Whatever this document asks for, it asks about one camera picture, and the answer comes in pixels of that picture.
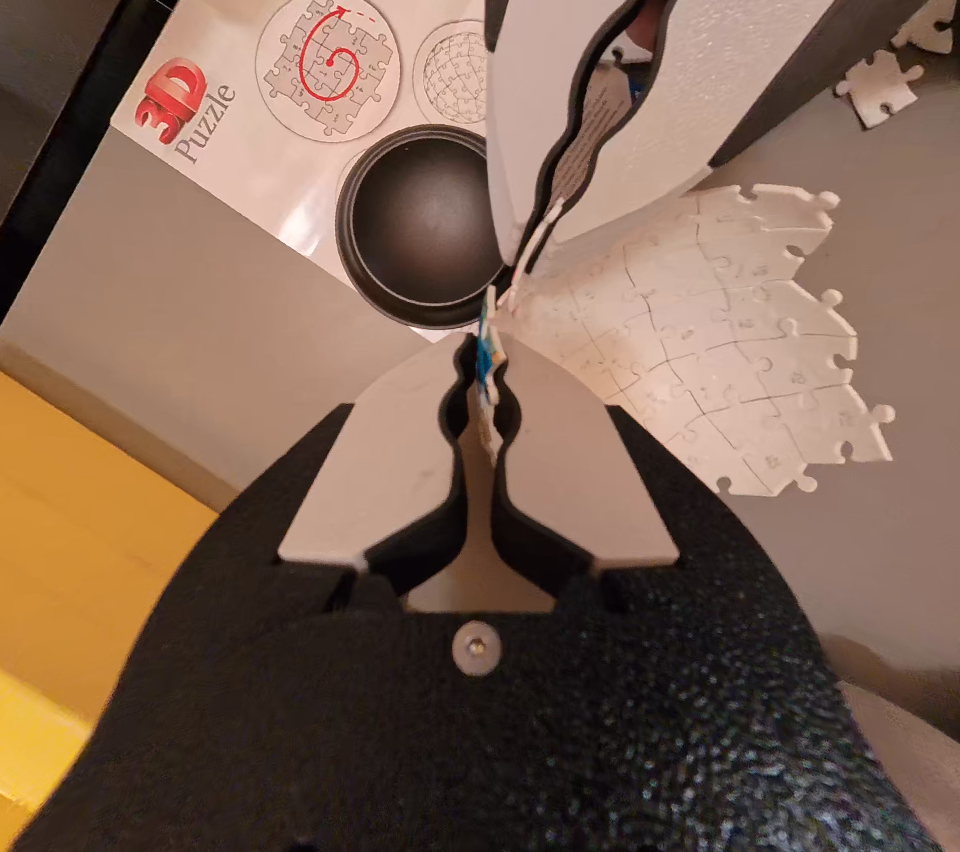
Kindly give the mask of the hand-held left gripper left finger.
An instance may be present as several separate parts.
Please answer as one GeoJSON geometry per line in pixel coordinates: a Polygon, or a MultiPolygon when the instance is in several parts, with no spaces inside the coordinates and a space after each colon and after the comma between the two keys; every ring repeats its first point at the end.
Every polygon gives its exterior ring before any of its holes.
{"type": "Polygon", "coordinates": [[[459,555],[468,520],[459,439],[476,352],[474,334],[450,334],[360,394],[280,559],[380,576],[405,594],[459,555]]]}

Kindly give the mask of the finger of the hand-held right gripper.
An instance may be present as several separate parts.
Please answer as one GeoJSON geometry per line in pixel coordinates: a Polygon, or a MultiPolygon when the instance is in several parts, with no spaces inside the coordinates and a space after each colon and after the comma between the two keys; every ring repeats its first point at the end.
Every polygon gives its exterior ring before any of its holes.
{"type": "Polygon", "coordinates": [[[835,0],[674,0],[638,110],[552,232],[570,242],[711,170],[714,155],[835,0]]]}
{"type": "Polygon", "coordinates": [[[504,263],[546,199],[590,72],[639,0],[486,0],[486,171],[504,263]]]}

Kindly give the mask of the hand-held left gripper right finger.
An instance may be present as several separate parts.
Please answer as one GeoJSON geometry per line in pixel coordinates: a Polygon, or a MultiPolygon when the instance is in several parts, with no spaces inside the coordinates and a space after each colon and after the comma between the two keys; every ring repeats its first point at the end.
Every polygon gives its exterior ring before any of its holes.
{"type": "Polygon", "coordinates": [[[674,565],[680,552],[606,405],[527,345],[507,345],[490,529],[498,556],[558,598],[579,578],[674,565]]]}

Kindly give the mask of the white curved puzzle section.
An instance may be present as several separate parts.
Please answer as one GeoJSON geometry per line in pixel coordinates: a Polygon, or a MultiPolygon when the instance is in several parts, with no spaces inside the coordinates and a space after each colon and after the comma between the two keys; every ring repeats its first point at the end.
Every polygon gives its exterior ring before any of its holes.
{"type": "Polygon", "coordinates": [[[516,270],[507,291],[486,293],[479,320],[487,420],[510,334],[630,414],[713,491],[810,492],[811,465],[891,462],[882,428],[895,410],[869,407],[838,363],[858,348],[842,294],[795,281],[838,204],[795,186],[713,188],[643,211],[562,275],[516,270]]]}

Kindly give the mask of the single puzzle piece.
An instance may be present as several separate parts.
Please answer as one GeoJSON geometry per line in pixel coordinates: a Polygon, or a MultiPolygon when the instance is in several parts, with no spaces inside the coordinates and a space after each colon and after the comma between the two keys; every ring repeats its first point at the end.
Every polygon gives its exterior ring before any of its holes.
{"type": "Polygon", "coordinates": [[[563,212],[564,204],[565,198],[558,197],[536,225],[531,237],[525,246],[523,246],[519,258],[514,264],[509,287],[495,301],[495,306],[498,310],[506,308],[512,312],[515,309],[514,303],[520,290],[523,277],[527,274],[531,266],[534,254],[540,250],[548,234],[553,229],[554,224],[563,212]]]}

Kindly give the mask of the loose white puzzle piece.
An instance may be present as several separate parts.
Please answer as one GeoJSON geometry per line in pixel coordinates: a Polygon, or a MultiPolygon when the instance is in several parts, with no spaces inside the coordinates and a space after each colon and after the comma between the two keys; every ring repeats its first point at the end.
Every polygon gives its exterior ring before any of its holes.
{"type": "Polygon", "coordinates": [[[958,0],[927,0],[894,34],[896,49],[912,45],[930,54],[950,54],[954,48],[953,20],[958,0]]]}
{"type": "Polygon", "coordinates": [[[879,50],[848,69],[833,92],[838,98],[846,97],[861,126],[871,129],[917,101],[911,83],[924,73],[923,65],[904,70],[894,52],[879,50]]]}

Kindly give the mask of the black round puzzle stand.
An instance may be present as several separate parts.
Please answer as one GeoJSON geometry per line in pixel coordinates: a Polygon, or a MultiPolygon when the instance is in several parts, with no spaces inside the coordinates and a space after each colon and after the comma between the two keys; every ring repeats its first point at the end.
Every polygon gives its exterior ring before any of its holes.
{"type": "Polygon", "coordinates": [[[342,267],[366,303],[410,328],[448,332],[504,289],[486,138],[459,126],[393,131],[347,173],[335,213],[342,267]]]}

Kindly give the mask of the white puzzle instruction sheet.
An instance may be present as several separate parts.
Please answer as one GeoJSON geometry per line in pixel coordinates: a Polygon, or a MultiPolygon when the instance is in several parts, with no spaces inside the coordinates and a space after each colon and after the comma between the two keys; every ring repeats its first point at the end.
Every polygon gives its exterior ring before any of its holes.
{"type": "Polygon", "coordinates": [[[111,123],[354,289],[337,201],[408,126],[486,138],[485,0],[178,0],[111,123]]]}

